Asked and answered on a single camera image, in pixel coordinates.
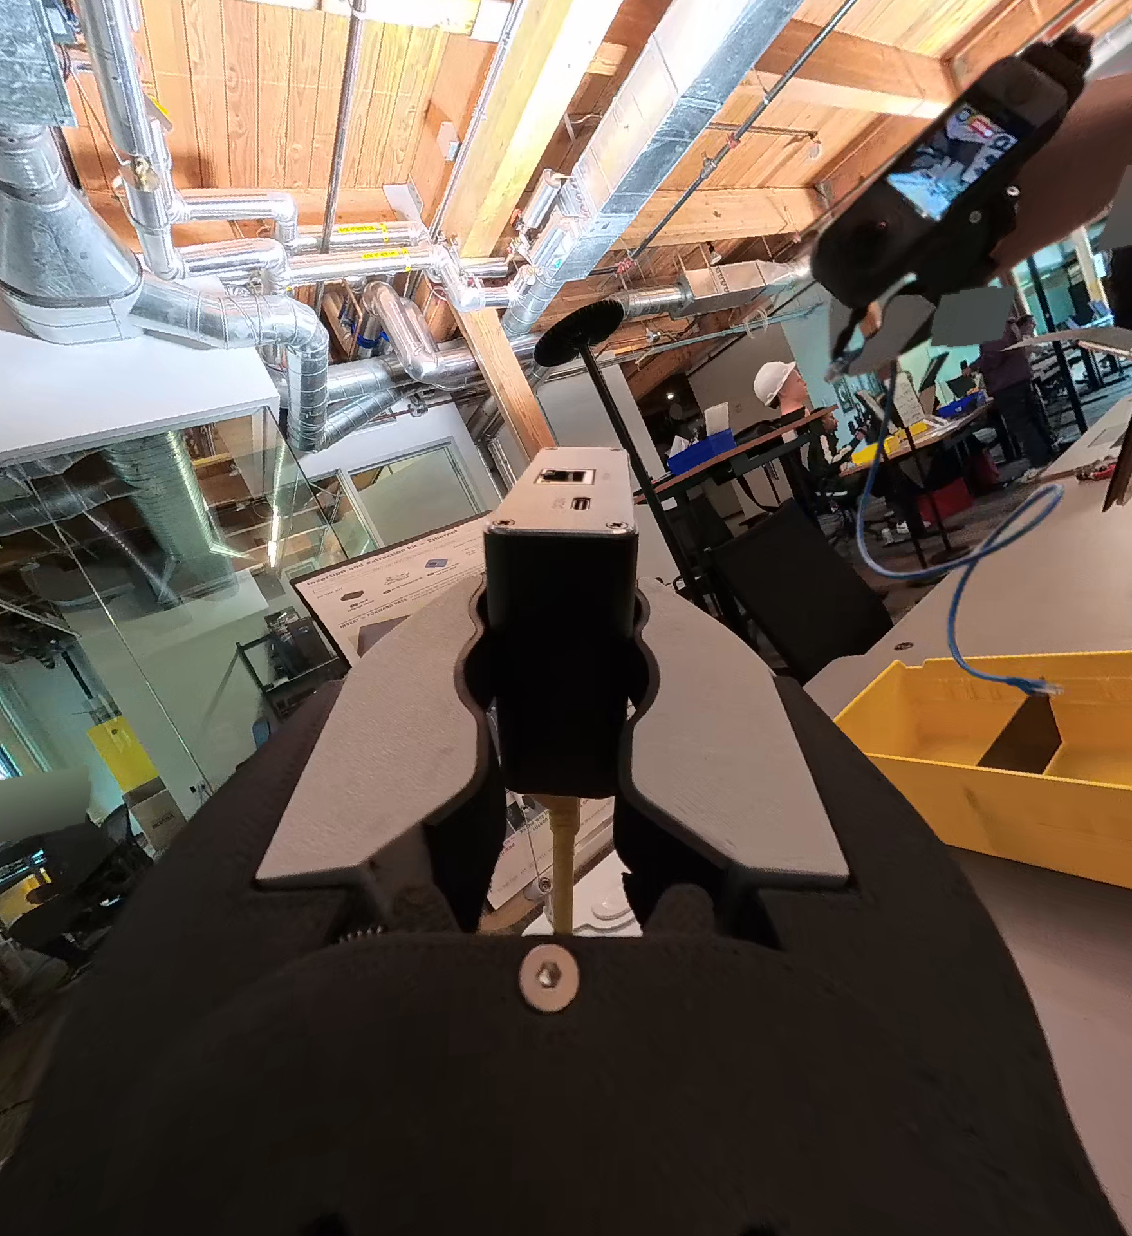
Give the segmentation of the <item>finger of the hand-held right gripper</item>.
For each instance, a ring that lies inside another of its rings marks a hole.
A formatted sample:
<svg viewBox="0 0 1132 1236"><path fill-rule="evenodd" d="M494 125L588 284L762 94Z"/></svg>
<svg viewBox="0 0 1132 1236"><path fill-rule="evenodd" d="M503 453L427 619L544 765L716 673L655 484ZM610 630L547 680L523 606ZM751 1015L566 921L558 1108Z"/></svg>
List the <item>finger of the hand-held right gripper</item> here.
<svg viewBox="0 0 1132 1236"><path fill-rule="evenodd" d="M830 295L825 379L884 375L891 362L928 334L934 312L936 303L917 294L895 294L886 305L873 301L858 308Z"/></svg>

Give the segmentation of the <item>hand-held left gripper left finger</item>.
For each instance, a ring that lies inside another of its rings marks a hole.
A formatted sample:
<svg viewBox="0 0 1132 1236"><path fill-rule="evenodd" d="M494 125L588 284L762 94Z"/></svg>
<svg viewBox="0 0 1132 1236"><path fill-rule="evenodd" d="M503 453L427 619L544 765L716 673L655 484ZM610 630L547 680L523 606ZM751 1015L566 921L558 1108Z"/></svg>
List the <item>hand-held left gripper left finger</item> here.
<svg viewBox="0 0 1132 1236"><path fill-rule="evenodd" d="M488 887L503 847L492 693L468 680L483 578L381 638L338 697L279 819L263 887Z"/></svg>

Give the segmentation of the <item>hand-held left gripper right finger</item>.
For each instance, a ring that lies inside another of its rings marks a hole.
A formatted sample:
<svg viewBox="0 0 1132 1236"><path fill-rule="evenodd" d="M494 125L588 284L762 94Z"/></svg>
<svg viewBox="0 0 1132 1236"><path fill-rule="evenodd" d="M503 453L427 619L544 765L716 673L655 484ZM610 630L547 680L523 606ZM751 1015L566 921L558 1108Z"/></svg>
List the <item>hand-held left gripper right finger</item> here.
<svg viewBox="0 0 1132 1236"><path fill-rule="evenodd" d="M636 580L645 686L619 738L621 856L675 841L725 887L841 887L841 852L769 665L656 578Z"/></svg>

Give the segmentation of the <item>black ethernet switch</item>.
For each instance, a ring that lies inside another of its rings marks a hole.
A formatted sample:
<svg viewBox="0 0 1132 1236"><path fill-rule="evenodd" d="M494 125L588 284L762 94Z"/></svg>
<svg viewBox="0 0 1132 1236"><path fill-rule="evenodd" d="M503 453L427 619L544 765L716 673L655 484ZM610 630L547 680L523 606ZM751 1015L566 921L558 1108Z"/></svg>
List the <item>black ethernet switch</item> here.
<svg viewBox="0 0 1132 1236"><path fill-rule="evenodd" d="M536 797L614 797L636 612L627 453L542 449L488 517L483 545L507 786Z"/></svg>

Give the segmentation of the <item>yellow plastic bin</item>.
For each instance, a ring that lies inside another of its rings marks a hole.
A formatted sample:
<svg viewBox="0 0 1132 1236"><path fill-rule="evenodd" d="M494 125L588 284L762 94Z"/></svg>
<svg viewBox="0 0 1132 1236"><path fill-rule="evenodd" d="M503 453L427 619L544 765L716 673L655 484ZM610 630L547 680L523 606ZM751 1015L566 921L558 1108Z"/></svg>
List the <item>yellow plastic bin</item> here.
<svg viewBox="0 0 1132 1236"><path fill-rule="evenodd" d="M941 841L1132 889L1132 649L895 660L838 715Z"/></svg>

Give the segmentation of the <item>person's right forearm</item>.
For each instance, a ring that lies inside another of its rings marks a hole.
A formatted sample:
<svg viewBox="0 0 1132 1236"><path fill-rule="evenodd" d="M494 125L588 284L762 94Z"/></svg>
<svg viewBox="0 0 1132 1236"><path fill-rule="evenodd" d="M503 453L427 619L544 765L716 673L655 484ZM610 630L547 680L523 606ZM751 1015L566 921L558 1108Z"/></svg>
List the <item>person's right forearm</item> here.
<svg viewBox="0 0 1132 1236"><path fill-rule="evenodd" d="M995 275L1110 208L1132 164L1132 72L1086 86L1017 177L1017 218L993 253Z"/></svg>

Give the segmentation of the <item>printed instruction sheet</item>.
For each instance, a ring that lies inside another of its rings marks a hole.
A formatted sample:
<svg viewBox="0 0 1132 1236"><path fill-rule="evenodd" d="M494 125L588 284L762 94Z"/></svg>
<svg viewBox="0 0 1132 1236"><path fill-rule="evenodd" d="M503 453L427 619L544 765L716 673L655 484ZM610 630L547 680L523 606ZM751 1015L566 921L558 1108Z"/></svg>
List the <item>printed instruction sheet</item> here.
<svg viewBox="0 0 1132 1236"><path fill-rule="evenodd" d="M427 606L453 584L481 577L488 514L379 547L296 578L298 599L311 610L348 665L377 640Z"/></svg>

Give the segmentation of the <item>standing desk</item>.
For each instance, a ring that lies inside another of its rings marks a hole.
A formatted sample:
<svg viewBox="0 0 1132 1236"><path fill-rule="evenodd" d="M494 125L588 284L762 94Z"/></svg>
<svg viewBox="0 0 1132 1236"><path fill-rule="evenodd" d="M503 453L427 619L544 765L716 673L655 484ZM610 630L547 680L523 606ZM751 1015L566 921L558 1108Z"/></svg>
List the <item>standing desk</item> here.
<svg viewBox="0 0 1132 1236"><path fill-rule="evenodd" d="M669 473L655 480L653 490L662 503L668 503L686 497L690 490L703 486L705 480L716 480L718 484L736 480L764 464L792 456L806 449L808 442L819 434L817 429L823 425L823 419L832 416L836 408L836 405L830 405L814 410L771 432L736 443L732 449L712 455L688 471Z"/></svg>

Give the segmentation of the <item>black office chair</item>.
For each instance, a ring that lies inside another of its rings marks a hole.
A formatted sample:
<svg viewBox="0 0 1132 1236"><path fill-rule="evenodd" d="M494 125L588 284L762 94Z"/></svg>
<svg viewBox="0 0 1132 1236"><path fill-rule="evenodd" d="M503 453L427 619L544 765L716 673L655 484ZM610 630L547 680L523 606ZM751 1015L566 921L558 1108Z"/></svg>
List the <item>black office chair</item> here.
<svg viewBox="0 0 1132 1236"><path fill-rule="evenodd" d="M801 684L834 660L866 654L895 623L793 501L710 547L708 564Z"/></svg>

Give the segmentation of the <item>white stand base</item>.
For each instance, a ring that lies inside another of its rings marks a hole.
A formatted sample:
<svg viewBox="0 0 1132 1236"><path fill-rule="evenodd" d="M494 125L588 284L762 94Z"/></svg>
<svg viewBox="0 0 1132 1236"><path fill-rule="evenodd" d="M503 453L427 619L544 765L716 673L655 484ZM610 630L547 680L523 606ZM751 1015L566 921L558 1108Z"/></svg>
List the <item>white stand base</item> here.
<svg viewBox="0 0 1132 1236"><path fill-rule="evenodd" d="M627 899L627 867L610 850L573 886L575 936L640 936L642 926Z"/></svg>

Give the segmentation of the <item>blue tissue bin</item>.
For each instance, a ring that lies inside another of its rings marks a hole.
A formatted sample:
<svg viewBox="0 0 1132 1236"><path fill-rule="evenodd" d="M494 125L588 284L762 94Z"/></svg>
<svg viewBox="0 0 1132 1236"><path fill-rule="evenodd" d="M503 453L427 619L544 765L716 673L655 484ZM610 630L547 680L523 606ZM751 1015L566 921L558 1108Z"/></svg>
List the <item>blue tissue bin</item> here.
<svg viewBox="0 0 1132 1236"><path fill-rule="evenodd" d="M669 475L681 477L688 471L703 467L712 458L730 453L732 449L736 449L736 440L732 429L729 427L692 442L677 436L671 440L671 449L666 456L666 467Z"/></svg>

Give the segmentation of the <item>silver air duct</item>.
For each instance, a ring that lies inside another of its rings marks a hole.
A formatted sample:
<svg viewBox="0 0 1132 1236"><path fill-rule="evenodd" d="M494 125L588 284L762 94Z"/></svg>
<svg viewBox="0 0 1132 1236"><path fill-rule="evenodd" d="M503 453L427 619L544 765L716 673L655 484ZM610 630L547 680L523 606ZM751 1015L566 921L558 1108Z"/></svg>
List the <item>silver air duct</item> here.
<svg viewBox="0 0 1132 1236"><path fill-rule="evenodd" d="M290 443L316 451L381 416L410 386L459 390L466 344L436 344L386 282L429 273L453 307L483 307L481 266L420 223L305 232L281 190L174 183L161 110L135 62L135 7L78 1L83 47L53 38L44 1L0 1L0 297L48 345L159 334L285 360ZM57 129L74 118L65 73L92 72L116 142L139 251L72 183Z"/></svg>

